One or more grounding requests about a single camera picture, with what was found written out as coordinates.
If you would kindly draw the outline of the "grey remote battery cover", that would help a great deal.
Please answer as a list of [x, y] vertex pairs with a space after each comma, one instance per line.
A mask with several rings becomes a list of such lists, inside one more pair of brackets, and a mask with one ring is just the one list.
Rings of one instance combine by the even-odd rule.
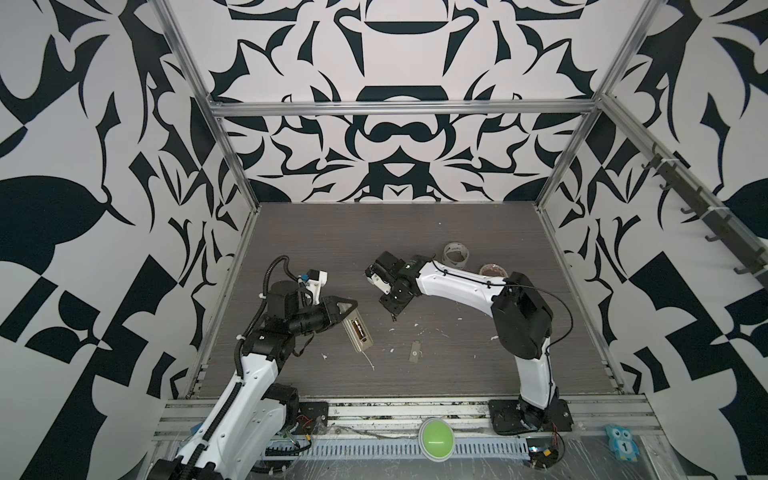
[[422, 349], [421, 349], [421, 347], [422, 347], [422, 344], [421, 344], [420, 341], [414, 341], [412, 343], [411, 350], [410, 350], [410, 356], [409, 356], [409, 361], [411, 363], [417, 364], [420, 361], [421, 356], [422, 356]]

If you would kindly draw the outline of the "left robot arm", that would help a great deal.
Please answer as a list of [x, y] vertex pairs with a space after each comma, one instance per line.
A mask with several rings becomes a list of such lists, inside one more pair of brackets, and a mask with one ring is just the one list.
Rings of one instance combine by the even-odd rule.
[[295, 275], [281, 255], [268, 272], [281, 267], [285, 279], [263, 278], [261, 303], [238, 335], [235, 371], [222, 396], [171, 460], [158, 460], [151, 479], [246, 479], [266, 453], [273, 437], [292, 431], [300, 414], [294, 387], [277, 378], [286, 361], [302, 355], [296, 340], [308, 339], [350, 318], [354, 299], [322, 293], [328, 275], [311, 269]]

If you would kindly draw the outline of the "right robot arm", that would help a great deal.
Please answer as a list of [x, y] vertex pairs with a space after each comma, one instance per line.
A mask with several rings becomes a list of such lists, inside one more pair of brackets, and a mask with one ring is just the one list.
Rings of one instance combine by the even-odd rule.
[[520, 381], [516, 400], [488, 402], [496, 434], [572, 430], [573, 417], [559, 396], [551, 365], [554, 313], [543, 298], [545, 292], [526, 275], [484, 276], [426, 256], [403, 260], [385, 251], [367, 267], [365, 276], [382, 292], [379, 302], [392, 317], [413, 299], [431, 296], [472, 307], [493, 320], [501, 346], [515, 358]]

